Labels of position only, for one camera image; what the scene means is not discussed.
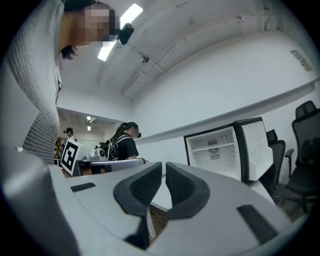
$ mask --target black hair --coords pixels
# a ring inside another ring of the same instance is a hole
[[[139,128],[135,122],[124,122],[120,124],[120,126],[118,127],[118,129],[116,129],[116,132],[111,139],[116,140],[123,131],[130,129],[131,127]]]
[[[74,134],[74,130],[71,127],[68,127],[66,130],[63,131],[64,134],[67,134],[68,132],[71,132],[71,134]]]
[[[118,18],[115,14],[115,10],[113,10],[108,4],[97,1],[97,0],[65,0],[64,11],[65,12],[81,11],[88,6],[92,6],[93,4],[102,4],[102,5],[107,6],[109,11],[113,12],[113,14],[111,14],[111,16],[114,16],[116,19]],[[110,30],[111,30],[111,34],[113,32],[118,33],[118,30],[116,28],[114,28],[112,30],[112,27],[111,27]],[[68,46],[64,47],[61,50],[62,58],[72,60],[75,56],[78,56],[77,50],[78,50],[78,48],[73,45],[68,45]]]

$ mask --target ceiling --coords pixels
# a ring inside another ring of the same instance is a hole
[[[72,128],[78,127],[83,130],[87,130],[86,120],[87,115],[85,113],[79,113],[74,111],[69,111],[65,109],[58,109],[59,121],[63,123],[68,123]],[[95,122],[91,122],[91,131],[92,132],[105,132],[112,130],[116,124],[111,120],[108,120],[103,117],[91,116],[95,118]]]
[[[62,64],[61,76],[77,77],[74,86],[90,93],[104,86],[134,99],[148,85],[173,66],[210,45],[249,33],[263,32],[266,23],[276,30],[277,18],[270,16],[268,0],[103,0],[120,17],[133,3],[143,12],[132,22],[129,44],[115,44],[104,62],[97,58],[100,48],[79,49],[75,60]],[[142,52],[150,59],[142,63]]]

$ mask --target ceiling light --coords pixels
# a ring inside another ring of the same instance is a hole
[[[131,23],[140,13],[143,12],[143,10],[144,9],[136,3],[131,5],[120,18],[120,29],[123,28],[124,24]]]
[[[111,52],[112,48],[115,46],[115,43],[116,43],[116,41],[108,42],[108,46],[102,47],[99,52],[98,59],[105,62],[107,60],[107,57],[108,57],[109,53]]]
[[[139,5],[134,3],[129,7],[128,10],[125,11],[125,13],[120,18],[120,29],[123,28],[124,24],[131,23],[140,13],[142,13],[144,9],[142,9]],[[108,55],[110,54],[112,48],[115,46],[116,41],[106,42],[107,46],[104,46],[101,48],[98,59],[102,61],[106,61]]]

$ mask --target office chair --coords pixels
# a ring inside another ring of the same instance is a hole
[[[284,140],[278,140],[276,131],[270,130],[266,133],[268,146],[272,149],[273,164],[259,179],[265,190],[269,193],[273,201],[278,204],[286,189],[284,184],[279,184],[279,176],[282,162],[285,156],[286,143]]]
[[[289,182],[286,188],[301,198],[286,199],[298,203],[307,213],[307,204],[318,199],[307,197],[320,195],[320,109],[311,100],[296,108],[292,129],[297,143],[297,158],[291,174],[294,150],[289,149],[285,153],[289,162]]]

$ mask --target sleeve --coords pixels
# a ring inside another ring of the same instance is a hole
[[[136,143],[133,139],[126,139],[126,155],[127,157],[138,156],[138,150],[136,147]]]

